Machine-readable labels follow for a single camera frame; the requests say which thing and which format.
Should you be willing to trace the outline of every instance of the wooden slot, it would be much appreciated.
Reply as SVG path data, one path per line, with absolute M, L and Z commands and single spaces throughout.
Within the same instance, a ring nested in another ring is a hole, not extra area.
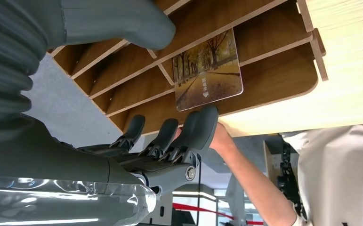
M 241 67 L 244 91 L 214 103 L 221 115 L 304 95 L 318 82 L 310 43 Z
M 87 97 L 90 96 L 94 83 L 97 81 L 97 76 L 102 72 L 105 67 L 107 67 L 108 63 L 112 60 L 113 56 L 105 58 L 94 67 L 91 67 L 86 72 L 73 80 Z
M 129 109 L 125 124 L 129 124 L 134 115 L 141 114 L 145 116 L 143 134 L 146 135 L 157 132 L 162 123 L 168 118 L 177 119 L 179 124 L 183 124 L 186 116 L 191 111 L 192 110 L 178 112 L 176 109 L 176 98 L 174 93 L 170 93 L 148 103 Z
M 170 85 L 174 86 L 174 78 L 173 78 L 173 64 L 171 60 L 167 60 L 162 64 L 159 64 L 159 69 L 162 71 L 162 74 L 165 76 L 166 80 Z
M 130 44 L 114 54 L 113 61 L 98 76 L 90 98 L 95 98 L 154 66 L 146 49 Z
M 77 78 L 96 63 L 116 52 L 128 42 L 124 39 L 109 39 L 95 42 L 81 55 L 79 62 L 72 73 L 72 79 Z
M 92 99 L 92 101 L 95 103 L 95 105 L 99 108 L 99 110 L 103 114 L 106 114 L 106 112 L 108 111 L 108 107 L 111 104 L 113 92 L 114 92 L 114 90 L 110 90 L 110 91 Z
M 51 54 L 52 57 L 55 57 L 64 48 L 65 48 L 65 46 L 59 46 L 59 47 L 56 47 L 55 49 L 52 49 L 52 51 L 49 53 Z
M 124 111 L 108 118 L 120 131 L 124 131 L 126 129 L 125 126 L 128 114 L 128 111 Z
M 87 70 L 82 76 L 77 77 L 73 81 L 88 97 L 91 90 L 93 89 L 95 80 L 96 80 L 96 72 L 95 70 L 91 69 Z
M 177 28 L 173 41 L 158 52 L 168 60 L 286 0 L 195 0 L 170 15 Z
M 54 56 L 54 60 L 67 75 L 71 75 L 80 55 L 89 45 L 90 44 L 65 46 Z
M 107 116 L 118 114 L 172 92 L 174 87 L 162 76 L 159 68 L 151 68 L 114 88 Z
M 234 28 L 240 66 L 244 66 L 310 42 L 302 16 L 293 0 Z
M 304 95 L 318 82 L 313 59 L 307 43 L 243 66 L 243 93 L 211 104 L 218 107 L 222 116 Z M 182 124 L 191 111 L 200 108 L 178 112 L 174 95 L 167 94 L 129 109 L 126 124 L 134 115 L 141 114 L 146 118 L 143 133 L 154 133 L 166 119 L 175 118 Z
M 189 1 L 190 0 L 156 0 L 155 3 L 161 10 L 164 11 L 166 15 L 169 15 Z M 93 43 L 83 54 L 81 54 L 74 71 L 72 71 L 72 78 L 77 78 L 96 63 L 108 55 L 115 53 L 116 51 L 125 47 L 128 43 L 128 41 L 121 38 L 114 38 Z
M 154 2 L 166 15 L 170 15 L 189 1 L 190 0 L 155 0 Z

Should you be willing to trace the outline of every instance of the wooden tabletop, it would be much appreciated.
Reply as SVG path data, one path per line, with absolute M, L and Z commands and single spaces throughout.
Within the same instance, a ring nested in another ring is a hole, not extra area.
M 319 78 L 304 96 L 221 117 L 233 137 L 363 124 L 363 0 L 307 6 L 327 51 L 329 80 Z

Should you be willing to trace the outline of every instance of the plastic wrap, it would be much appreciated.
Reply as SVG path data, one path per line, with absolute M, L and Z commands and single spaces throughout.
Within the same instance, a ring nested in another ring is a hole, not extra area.
M 0 177 L 0 226 L 132 226 L 155 205 L 144 185 Z

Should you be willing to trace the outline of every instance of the human arm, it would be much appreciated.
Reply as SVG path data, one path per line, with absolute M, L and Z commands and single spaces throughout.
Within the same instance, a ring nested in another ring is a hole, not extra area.
M 223 125 L 218 124 L 210 145 L 223 158 L 245 193 L 269 226 L 291 226 L 297 214 L 281 191 L 236 147 Z

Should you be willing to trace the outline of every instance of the autumn trees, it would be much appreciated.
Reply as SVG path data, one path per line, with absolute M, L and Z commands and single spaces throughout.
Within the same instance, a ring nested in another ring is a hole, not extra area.
M 231 30 L 219 34 L 172 59 L 175 82 L 184 84 L 204 71 L 216 70 L 236 55 Z

